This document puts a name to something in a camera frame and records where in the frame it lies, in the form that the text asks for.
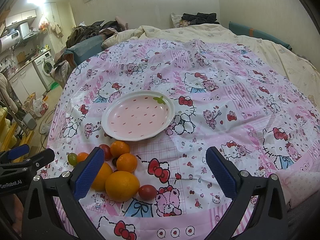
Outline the small mandarin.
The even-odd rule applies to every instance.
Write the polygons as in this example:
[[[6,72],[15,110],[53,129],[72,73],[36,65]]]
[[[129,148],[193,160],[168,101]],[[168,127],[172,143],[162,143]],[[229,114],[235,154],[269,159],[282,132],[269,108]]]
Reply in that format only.
[[[76,157],[77,163],[80,163],[80,162],[86,160],[86,158],[87,158],[88,156],[89,156],[88,153],[86,153],[86,152],[80,152],[80,153],[77,155],[77,157]]]
[[[136,156],[131,153],[122,154],[116,162],[118,171],[133,173],[137,168],[138,162]]]
[[[124,141],[114,141],[110,146],[110,152],[114,158],[118,158],[123,154],[130,153],[130,146]]]

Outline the green grape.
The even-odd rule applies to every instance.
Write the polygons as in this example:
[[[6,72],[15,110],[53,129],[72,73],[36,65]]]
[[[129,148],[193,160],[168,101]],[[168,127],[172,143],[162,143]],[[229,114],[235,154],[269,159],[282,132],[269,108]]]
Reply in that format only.
[[[67,156],[68,163],[75,167],[78,164],[77,157],[78,156],[75,153],[69,153]]]

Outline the large orange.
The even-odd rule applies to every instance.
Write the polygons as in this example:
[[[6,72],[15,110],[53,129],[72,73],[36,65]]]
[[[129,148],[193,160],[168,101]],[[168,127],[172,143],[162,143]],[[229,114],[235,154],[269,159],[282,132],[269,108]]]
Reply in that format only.
[[[105,190],[111,200],[126,202],[133,198],[140,188],[138,178],[127,171],[116,171],[105,181]]]
[[[111,166],[104,162],[100,168],[97,176],[95,177],[91,188],[95,191],[105,191],[105,183],[107,178],[113,173]]]

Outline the small mandarin top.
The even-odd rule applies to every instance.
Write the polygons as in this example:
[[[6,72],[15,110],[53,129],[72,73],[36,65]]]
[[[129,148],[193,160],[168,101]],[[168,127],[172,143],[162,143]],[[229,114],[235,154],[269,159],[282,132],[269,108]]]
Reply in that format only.
[[[118,158],[123,154],[130,153],[130,146],[124,141],[114,141],[110,146],[110,152],[114,158]]]

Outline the large orange front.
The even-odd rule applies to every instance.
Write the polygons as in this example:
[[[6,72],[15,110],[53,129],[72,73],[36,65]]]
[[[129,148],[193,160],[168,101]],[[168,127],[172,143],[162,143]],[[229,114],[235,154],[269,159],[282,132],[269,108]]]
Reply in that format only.
[[[111,200],[126,202],[133,198],[140,188],[138,178],[127,171],[116,171],[105,181],[105,190]]]

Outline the red cherry tomato front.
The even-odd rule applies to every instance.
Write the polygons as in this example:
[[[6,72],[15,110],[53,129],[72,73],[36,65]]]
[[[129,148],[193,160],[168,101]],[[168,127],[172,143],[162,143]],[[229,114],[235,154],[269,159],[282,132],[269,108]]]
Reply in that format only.
[[[157,190],[152,185],[143,185],[139,188],[138,194],[144,201],[151,201],[157,196]]]

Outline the yellow wooden rack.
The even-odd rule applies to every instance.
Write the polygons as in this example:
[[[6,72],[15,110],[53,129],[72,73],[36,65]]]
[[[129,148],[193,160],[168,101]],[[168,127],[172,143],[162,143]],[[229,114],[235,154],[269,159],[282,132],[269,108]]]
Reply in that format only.
[[[26,129],[26,133],[16,123],[14,119],[9,119],[7,107],[1,107],[1,164],[19,163],[27,160],[30,152],[30,143],[34,136],[34,131]],[[27,145],[25,154],[19,157],[9,157],[10,150],[15,150],[20,146]]]

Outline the pink strawberry pattern plate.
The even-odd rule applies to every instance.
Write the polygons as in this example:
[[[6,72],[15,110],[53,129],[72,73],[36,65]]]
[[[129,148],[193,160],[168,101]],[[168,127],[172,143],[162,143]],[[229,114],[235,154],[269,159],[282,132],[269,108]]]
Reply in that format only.
[[[120,141],[141,141],[163,132],[175,116],[173,100],[160,92],[143,90],[121,96],[104,111],[101,126]]]

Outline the pink Hello Kitty cloth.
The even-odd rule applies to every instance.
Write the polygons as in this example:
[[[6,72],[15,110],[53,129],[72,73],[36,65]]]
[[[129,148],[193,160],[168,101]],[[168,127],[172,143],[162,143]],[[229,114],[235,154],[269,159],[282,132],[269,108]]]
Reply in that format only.
[[[157,196],[115,202],[89,191],[81,205],[109,239],[203,239],[230,204],[206,163],[216,147],[240,170],[276,174],[294,208],[319,190],[319,112],[284,74],[243,44],[162,39],[126,41],[73,70],[59,100],[40,172],[71,170],[70,153],[109,144],[101,119],[116,100],[151,90],[175,114],[159,135],[130,144],[135,176]]]

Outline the white washing machine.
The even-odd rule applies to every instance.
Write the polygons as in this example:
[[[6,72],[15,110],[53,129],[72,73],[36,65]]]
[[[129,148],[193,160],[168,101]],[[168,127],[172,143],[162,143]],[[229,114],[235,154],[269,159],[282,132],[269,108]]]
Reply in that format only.
[[[47,92],[51,90],[51,86],[54,83],[51,75],[54,64],[55,62],[50,49],[37,55],[37,57],[33,59],[33,66]]]

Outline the white water heater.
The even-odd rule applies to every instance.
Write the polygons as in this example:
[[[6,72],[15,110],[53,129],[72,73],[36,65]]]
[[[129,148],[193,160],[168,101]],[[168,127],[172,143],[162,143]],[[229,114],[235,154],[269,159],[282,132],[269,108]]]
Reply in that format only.
[[[1,38],[1,53],[20,42],[21,36],[18,30],[13,31]]]

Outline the dark clothes pile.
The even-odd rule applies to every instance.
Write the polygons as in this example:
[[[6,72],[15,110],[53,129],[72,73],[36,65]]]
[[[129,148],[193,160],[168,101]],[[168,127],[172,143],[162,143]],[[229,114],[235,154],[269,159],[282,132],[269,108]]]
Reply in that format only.
[[[111,37],[121,31],[123,30],[117,21],[108,21],[104,23],[104,20],[102,20],[94,22],[91,25],[78,25],[72,29],[71,34],[68,36],[66,48],[71,48],[79,42],[100,34],[104,34],[106,37]]]

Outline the teal headboard cushion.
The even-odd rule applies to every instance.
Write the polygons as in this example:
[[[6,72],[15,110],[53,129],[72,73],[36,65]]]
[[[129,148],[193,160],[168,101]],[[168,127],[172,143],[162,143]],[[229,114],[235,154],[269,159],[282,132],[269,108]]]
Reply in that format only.
[[[282,40],[280,40],[280,39],[278,39],[268,33],[265,33],[263,31],[248,27],[246,25],[234,23],[231,21],[229,22],[228,28],[230,31],[232,31],[236,35],[245,35],[245,36],[249,36],[249,37],[260,38],[263,40],[269,40],[269,41],[272,41],[276,44],[280,44],[283,47],[285,47],[286,49],[292,51],[292,47],[288,43],[286,43],[286,42],[284,42],[284,41],[282,41]]]

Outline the black clothes on pillow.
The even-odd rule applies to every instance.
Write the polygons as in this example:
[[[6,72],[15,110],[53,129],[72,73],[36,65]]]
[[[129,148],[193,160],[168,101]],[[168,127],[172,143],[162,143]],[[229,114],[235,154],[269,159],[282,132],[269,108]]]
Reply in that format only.
[[[181,17],[181,21],[188,25],[220,24],[217,21],[216,13],[205,14],[198,12],[196,15],[184,13]]]

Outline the teal bed frame edge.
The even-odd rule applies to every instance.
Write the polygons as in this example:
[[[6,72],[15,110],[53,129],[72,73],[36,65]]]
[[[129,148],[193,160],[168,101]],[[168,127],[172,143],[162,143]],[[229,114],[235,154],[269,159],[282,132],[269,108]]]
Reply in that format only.
[[[63,52],[62,57],[69,63],[71,67],[75,68],[90,57],[103,51],[101,46],[103,41],[103,35],[90,37],[75,44],[71,48],[67,48]]]

